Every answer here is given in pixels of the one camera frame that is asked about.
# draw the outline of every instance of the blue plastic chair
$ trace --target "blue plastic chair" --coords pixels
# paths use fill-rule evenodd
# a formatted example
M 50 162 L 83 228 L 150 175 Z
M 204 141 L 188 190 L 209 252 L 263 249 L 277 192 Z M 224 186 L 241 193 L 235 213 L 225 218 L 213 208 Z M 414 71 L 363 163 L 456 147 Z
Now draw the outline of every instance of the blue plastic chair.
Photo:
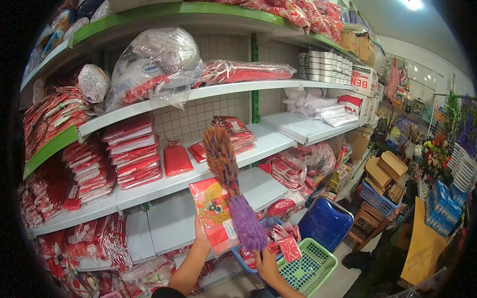
M 353 220 L 348 210 L 326 197 L 320 197 L 308 208 L 298 227 L 302 239 L 313 238 L 329 252 L 334 252 L 353 226 Z

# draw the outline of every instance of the ceiling light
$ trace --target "ceiling light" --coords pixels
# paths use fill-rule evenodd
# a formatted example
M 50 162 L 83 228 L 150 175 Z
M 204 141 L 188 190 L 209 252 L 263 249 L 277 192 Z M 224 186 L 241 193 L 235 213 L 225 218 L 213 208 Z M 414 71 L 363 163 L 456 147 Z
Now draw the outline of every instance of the ceiling light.
M 422 8 L 421 0 L 401 0 L 401 2 L 410 10 L 418 10 L 419 8 Z

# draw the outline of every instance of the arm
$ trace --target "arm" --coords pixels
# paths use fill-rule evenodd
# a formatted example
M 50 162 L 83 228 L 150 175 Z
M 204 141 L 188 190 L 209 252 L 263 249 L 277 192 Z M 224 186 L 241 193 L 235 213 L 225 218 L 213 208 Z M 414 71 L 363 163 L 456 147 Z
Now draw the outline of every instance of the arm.
M 258 251 L 254 251 L 255 264 L 259 276 L 274 288 L 283 298 L 305 298 L 303 294 L 290 286 L 278 272 L 277 255 L 268 250 L 262 250 L 262 257 Z
M 202 229 L 202 224 L 200 223 L 198 216 L 196 216 L 195 227 L 196 239 L 186 256 L 186 259 L 180 265 L 176 273 L 171 276 L 169 284 L 167 285 L 169 288 L 181 292 L 186 297 L 189 296 L 194 285 L 197 283 L 200 271 L 202 271 L 202 267 L 204 267 L 207 256 L 212 249 L 212 245 Z

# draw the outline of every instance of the white wall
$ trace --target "white wall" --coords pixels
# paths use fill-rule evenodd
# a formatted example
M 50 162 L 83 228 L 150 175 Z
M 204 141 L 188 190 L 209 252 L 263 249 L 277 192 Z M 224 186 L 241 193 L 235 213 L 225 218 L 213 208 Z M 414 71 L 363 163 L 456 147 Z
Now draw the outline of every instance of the white wall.
M 436 82 L 436 93 L 448 93 L 450 91 L 452 74 L 455 73 L 456 86 L 454 92 L 462 95 L 468 93 L 470 96 L 475 96 L 472 81 L 444 59 L 404 41 L 379 35 L 377 37 L 379 37 L 386 53 L 412 60 L 442 75 L 443 78 L 438 76 L 439 82 Z

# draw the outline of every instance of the paper sticker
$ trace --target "paper sticker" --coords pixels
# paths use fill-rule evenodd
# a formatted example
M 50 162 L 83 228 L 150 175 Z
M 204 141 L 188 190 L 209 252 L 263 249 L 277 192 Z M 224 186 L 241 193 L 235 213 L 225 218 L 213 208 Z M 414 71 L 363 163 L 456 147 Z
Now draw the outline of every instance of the paper sticker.
M 78 185 L 73 185 L 73 187 L 70 190 L 70 194 L 68 195 L 68 198 L 73 199 L 76 198 L 76 192 L 78 192 Z
M 227 219 L 222 224 L 224 225 L 225 232 L 229 239 L 236 239 L 238 237 L 237 232 L 235 231 L 233 218 Z
M 235 130 L 240 130 L 240 126 L 237 124 L 237 121 L 231 123 Z

